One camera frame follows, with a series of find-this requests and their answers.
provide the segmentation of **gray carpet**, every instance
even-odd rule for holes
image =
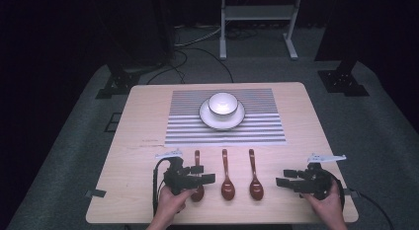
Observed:
[[[235,83],[289,82],[305,85],[335,155],[345,154],[339,167],[347,185],[375,200],[388,214],[395,229],[419,229],[419,135],[381,87],[376,74],[358,62],[353,70],[369,97],[329,94],[318,70],[335,69],[336,61],[314,62],[323,29],[295,29],[293,42],[298,61],[290,61],[281,32],[285,29],[248,31],[255,37],[227,41],[227,60]],[[209,31],[181,29],[177,43],[198,38]],[[218,57],[216,38],[190,46],[205,49]],[[197,49],[181,49],[188,60],[179,68],[188,84],[229,83],[226,69],[211,55]],[[173,65],[184,61],[176,53]],[[147,83],[159,71],[141,76]],[[95,188],[113,134],[104,129],[113,113],[122,112],[126,95],[96,100],[110,71],[98,69],[49,152],[26,198],[8,229],[125,229],[123,225],[91,225],[85,215],[90,199],[86,190]],[[150,84],[179,84],[174,70],[163,73]],[[379,210],[365,198],[355,198],[360,214],[349,229],[389,229]],[[130,226],[144,229],[145,226]],[[252,229],[280,229],[254,226]],[[326,229],[321,224],[293,225],[294,230]]]

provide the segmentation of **spoon handle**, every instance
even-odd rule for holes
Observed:
[[[255,165],[255,151],[249,149],[250,164],[252,165],[253,177],[256,177],[256,165]]]
[[[195,151],[195,166],[200,166],[200,150]]]
[[[222,162],[224,163],[224,172],[225,176],[228,178],[228,160],[227,160],[227,150],[222,150]]]

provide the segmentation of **dark background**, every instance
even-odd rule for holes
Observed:
[[[129,12],[121,5],[107,4],[109,1],[0,0],[0,228],[7,226],[19,207],[94,72],[110,60],[136,65],[144,62],[141,45],[159,27],[141,19],[157,19],[156,12],[150,8],[151,12],[138,13],[147,15],[137,19],[148,26],[148,31],[138,35],[136,46],[125,44],[128,32],[119,29],[129,26]],[[136,3],[144,5],[147,1]],[[230,4],[292,1],[227,0]],[[302,0],[297,19],[298,27],[327,25],[317,60],[341,60],[354,49],[416,130],[418,2]],[[220,0],[169,0],[170,23],[218,24],[219,5]],[[148,64],[164,62],[170,55],[165,48],[167,41],[148,42],[145,46],[155,49],[154,56],[146,58]]]

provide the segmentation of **wooden spoon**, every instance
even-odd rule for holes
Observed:
[[[255,167],[255,151],[253,149],[249,149],[249,157],[250,163],[252,165],[253,171],[253,180],[250,183],[249,191],[252,197],[256,200],[261,200],[263,198],[263,187],[262,184],[259,182],[258,178],[256,177],[256,167]]]
[[[200,166],[200,150],[195,151],[195,166]],[[191,200],[193,202],[201,201],[204,197],[204,193],[205,191],[203,185],[199,185],[197,191],[191,195]]]
[[[230,178],[228,177],[228,160],[227,150],[222,150],[222,162],[224,163],[225,180],[221,186],[221,194],[226,200],[232,200],[235,195],[235,188]]]

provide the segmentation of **black and white stripes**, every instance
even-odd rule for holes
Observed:
[[[229,130],[215,130],[201,121],[201,104],[213,94],[230,93],[246,115]],[[166,131],[166,147],[286,144],[271,89],[174,91]]]

